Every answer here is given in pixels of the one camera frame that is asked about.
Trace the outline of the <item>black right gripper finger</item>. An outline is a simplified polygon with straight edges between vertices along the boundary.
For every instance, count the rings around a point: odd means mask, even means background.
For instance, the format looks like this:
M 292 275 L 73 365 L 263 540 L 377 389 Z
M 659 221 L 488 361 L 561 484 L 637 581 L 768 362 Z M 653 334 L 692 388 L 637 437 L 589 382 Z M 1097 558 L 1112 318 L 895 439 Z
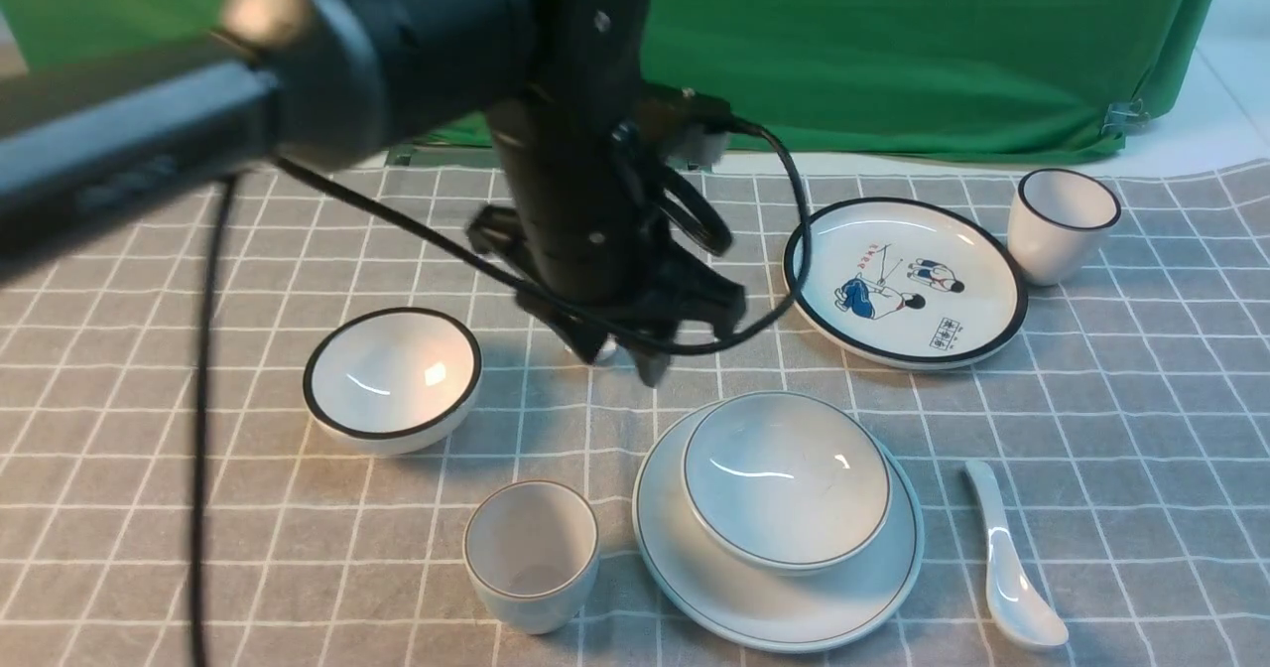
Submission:
M 630 356 L 640 381 L 646 387 L 658 387 L 672 363 L 671 353 L 645 344 L 631 346 Z

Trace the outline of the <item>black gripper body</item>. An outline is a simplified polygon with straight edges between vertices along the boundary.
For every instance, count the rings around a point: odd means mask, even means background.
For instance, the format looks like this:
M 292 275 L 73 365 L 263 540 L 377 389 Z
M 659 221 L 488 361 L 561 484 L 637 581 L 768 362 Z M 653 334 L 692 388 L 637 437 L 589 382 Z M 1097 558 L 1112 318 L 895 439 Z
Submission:
M 514 291 L 517 306 L 566 340 L 566 332 L 605 332 L 617 346 L 645 344 L 685 349 L 674 340 L 681 324 L 704 323 L 712 342 L 702 349 L 730 349 L 747 340 L 740 321 L 745 291 L 718 274 L 674 241 L 671 221 L 652 213 L 638 246 L 638 272 L 620 278 L 608 272 L 607 243 L 585 241 L 579 260 L 546 255 L 537 260 L 526 225 L 513 208 L 489 205 L 466 229 L 476 255 L 494 255 L 512 273 L 493 278 Z

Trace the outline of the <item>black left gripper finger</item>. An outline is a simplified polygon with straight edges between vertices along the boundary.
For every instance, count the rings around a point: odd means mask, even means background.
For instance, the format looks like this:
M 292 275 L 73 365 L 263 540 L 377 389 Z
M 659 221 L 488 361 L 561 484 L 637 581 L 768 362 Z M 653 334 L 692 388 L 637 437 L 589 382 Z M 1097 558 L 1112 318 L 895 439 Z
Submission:
M 606 365 L 617 353 L 618 346 L 605 332 L 566 332 L 566 348 L 584 365 Z

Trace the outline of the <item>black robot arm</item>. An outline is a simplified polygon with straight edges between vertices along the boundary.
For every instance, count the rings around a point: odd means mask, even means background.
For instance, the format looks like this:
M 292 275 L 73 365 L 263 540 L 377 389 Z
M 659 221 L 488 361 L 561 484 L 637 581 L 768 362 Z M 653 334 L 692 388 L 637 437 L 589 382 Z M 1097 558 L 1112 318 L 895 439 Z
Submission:
M 479 112 L 513 205 L 439 246 L 585 362 L 657 385 L 744 342 L 732 232 L 671 168 L 739 132 L 725 100 L 644 77 L 652 0 L 226 0 L 217 28 L 3 83 L 3 280 L 269 160 L 325 175 Z

